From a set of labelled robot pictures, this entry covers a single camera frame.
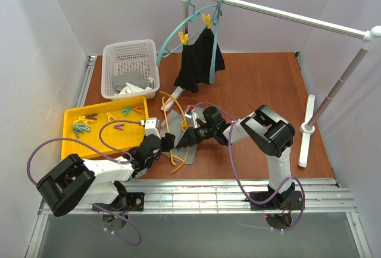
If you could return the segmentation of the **grey-blue hanger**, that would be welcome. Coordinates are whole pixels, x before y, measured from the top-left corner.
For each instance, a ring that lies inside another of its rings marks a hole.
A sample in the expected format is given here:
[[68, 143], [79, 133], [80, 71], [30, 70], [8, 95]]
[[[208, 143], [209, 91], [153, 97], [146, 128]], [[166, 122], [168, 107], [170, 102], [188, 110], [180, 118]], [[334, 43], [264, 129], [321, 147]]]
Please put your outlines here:
[[216, 8], [216, 13], [217, 13], [216, 20], [213, 22], [216, 28], [215, 28], [213, 48], [212, 48], [212, 54], [211, 54], [209, 84], [213, 84], [215, 81], [218, 34], [219, 34], [220, 17], [221, 17], [221, 4], [222, 4], [222, 0], [218, 0], [218, 4]]

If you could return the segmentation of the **grey underwear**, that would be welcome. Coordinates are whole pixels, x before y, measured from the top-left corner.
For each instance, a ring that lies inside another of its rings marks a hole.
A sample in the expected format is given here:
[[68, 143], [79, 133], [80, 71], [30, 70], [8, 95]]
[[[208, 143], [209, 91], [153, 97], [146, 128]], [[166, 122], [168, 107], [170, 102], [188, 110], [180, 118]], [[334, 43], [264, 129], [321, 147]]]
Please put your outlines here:
[[[198, 117], [201, 120], [205, 121], [204, 116], [202, 115], [203, 110], [204, 110], [203, 108], [195, 107], [194, 112], [198, 115]], [[177, 145], [177, 143], [180, 141], [180, 139], [182, 138], [184, 134], [181, 128], [181, 122], [183, 121], [183, 117], [177, 111], [171, 110], [167, 114], [167, 119], [168, 119], [169, 128], [170, 128], [169, 133], [175, 136], [174, 144]], [[163, 120], [163, 122], [161, 123], [160, 136], [164, 137], [165, 133], [167, 133], [167, 127], [165, 124], [165, 120]], [[197, 146], [198, 146], [197, 144], [194, 144], [189, 147], [189, 152], [188, 152], [188, 156], [185, 161], [185, 164], [192, 165], [193, 160], [195, 158]], [[177, 157], [184, 158], [186, 154], [186, 148], [180, 148], [180, 149], [174, 148], [172, 149], [172, 153]], [[163, 154], [167, 157], [170, 157], [169, 152], [163, 152]]]

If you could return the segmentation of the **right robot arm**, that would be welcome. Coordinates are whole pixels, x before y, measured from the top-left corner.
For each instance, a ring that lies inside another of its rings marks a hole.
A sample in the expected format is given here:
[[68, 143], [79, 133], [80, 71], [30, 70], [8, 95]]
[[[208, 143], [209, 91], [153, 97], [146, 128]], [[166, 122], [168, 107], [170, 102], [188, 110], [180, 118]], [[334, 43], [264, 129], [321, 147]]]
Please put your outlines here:
[[176, 147], [184, 148], [214, 138], [219, 144], [229, 148], [230, 161], [233, 161], [232, 144], [251, 138], [267, 158], [270, 196], [264, 201], [250, 201], [255, 204], [265, 204], [271, 200], [280, 203], [286, 201], [295, 190], [290, 166], [294, 127], [266, 105], [231, 123], [225, 121], [221, 111], [222, 109], [214, 105], [206, 108], [202, 112], [204, 120], [195, 119], [196, 126], [185, 131]]

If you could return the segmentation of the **yellow hanger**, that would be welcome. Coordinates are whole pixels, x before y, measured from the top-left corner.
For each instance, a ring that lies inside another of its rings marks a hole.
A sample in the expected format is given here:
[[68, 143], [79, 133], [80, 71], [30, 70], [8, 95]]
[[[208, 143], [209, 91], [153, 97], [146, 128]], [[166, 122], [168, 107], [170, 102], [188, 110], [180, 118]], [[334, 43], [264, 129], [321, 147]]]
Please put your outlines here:
[[[190, 125], [188, 125], [188, 123], [186, 121], [185, 112], [182, 109], [181, 105], [179, 104], [177, 99], [175, 99], [174, 96], [172, 96], [172, 95], [170, 95], [164, 91], [159, 91], [159, 93], [161, 95], [163, 95], [163, 97], [161, 99], [161, 104], [162, 104], [162, 108], [163, 108], [164, 121], [165, 121], [165, 126], [166, 126], [167, 132], [170, 133], [170, 125], [168, 123], [167, 111], [166, 111], [166, 107], [165, 107], [165, 98], [166, 97], [168, 99], [172, 100], [177, 105], [177, 107], [180, 111], [180, 114], [182, 116], [182, 122], [180, 124], [180, 127], [181, 127], [182, 132], [185, 133], [190, 128]], [[189, 150], [190, 150], [190, 146], [187, 146], [184, 157], [175, 156], [173, 154], [172, 150], [169, 151], [170, 162], [174, 166], [174, 169], [171, 172], [172, 175], [175, 174], [179, 169], [181, 169], [184, 166], [184, 164], [186, 163], [188, 156], [189, 156]]]

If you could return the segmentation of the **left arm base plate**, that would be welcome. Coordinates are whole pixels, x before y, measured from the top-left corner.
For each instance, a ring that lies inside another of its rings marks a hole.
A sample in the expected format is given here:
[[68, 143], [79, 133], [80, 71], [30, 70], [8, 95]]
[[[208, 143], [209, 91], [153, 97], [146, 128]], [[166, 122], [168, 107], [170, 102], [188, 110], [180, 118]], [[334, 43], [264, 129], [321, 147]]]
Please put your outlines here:
[[124, 194], [119, 194], [117, 198], [110, 204], [96, 203], [96, 205], [112, 212], [141, 212], [144, 208], [144, 201], [144, 192], [126, 192]]

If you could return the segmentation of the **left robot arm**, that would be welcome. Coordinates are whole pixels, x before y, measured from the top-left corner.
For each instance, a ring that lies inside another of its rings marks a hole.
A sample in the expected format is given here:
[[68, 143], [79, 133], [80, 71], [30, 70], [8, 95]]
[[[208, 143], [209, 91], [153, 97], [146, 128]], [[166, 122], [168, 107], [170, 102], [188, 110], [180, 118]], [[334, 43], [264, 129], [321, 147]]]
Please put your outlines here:
[[78, 205], [101, 204], [107, 210], [127, 208], [129, 194], [123, 182], [143, 176], [161, 153], [174, 148], [175, 136], [148, 135], [131, 149], [132, 160], [82, 159], [70, 154], [36, 183], [36, 189], [56, 217]]

